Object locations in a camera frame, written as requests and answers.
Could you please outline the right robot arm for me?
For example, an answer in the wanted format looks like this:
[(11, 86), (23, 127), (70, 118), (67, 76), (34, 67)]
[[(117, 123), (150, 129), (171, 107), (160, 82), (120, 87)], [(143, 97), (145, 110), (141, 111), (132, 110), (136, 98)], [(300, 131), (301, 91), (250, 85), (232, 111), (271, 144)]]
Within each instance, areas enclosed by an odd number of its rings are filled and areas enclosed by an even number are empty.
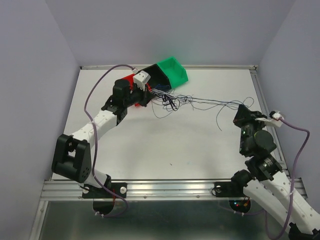
[(233, 124), (240, 128), (239, 153), (246, 157), (247, 169), (234, 174), (230, 182), (231, 192), (253, 199), (265, 212), (282, 226), (278, 240), (284, 233), (291, 240), (318, 240), (320, 238), (320, 214), (310, 206), (295, 188), (295, 174), (288, 178), (279, 162), (272, 156), (276, 149), (273, 136), (264, 128), (282, 125), (305, 132), (306, 146), (310, 131), (288, 123), (279, 111), (269, 116), (251, 111), (245, 105), (238, 107)]

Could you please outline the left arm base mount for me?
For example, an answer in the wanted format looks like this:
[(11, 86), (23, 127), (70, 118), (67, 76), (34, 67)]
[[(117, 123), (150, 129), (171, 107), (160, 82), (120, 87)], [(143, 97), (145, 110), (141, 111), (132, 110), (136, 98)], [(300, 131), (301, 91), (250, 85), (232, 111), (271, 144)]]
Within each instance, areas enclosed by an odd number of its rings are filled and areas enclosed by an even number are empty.
[[(80, 188), (82, 189), (83, 199), (111, 199), (114, 197), (113, 194), (107, 192), (105, 189), (97, 188), (89, 184), (80, 185)], [(127, 197), (127, 189), (128, 184), (126, 182), (113, 182), (110, 191), (125, 199)]]

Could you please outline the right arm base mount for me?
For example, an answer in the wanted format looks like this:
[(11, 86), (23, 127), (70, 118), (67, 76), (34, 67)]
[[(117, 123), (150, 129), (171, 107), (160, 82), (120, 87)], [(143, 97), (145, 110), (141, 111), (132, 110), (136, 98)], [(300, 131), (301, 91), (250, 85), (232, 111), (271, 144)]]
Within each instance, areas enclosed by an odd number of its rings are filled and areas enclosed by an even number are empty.
[(243, 186), (233, 181), (216, 181), (211, 194), (217, 198), (244, 198)]

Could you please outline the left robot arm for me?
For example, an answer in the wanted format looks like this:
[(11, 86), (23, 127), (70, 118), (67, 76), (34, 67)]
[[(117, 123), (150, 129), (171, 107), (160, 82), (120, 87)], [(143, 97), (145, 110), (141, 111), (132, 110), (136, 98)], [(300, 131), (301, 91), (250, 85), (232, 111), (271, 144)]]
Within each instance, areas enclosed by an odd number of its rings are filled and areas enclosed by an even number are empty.
[(116, 80), (112, 95), (95, 117), (89, 117), (89, 123), (70, 135), (62, 134), (57, 138), (52, 172), (79, 184), (93, 186), (100, 197), (108, 196), (112, 188), (111, 177), (95, 169), (98, 141), (122, 122), (129, 107), (136, 104), (145, 107), (152, 98), (149, 83), (143, 84), (136, 79), (133, 82)]

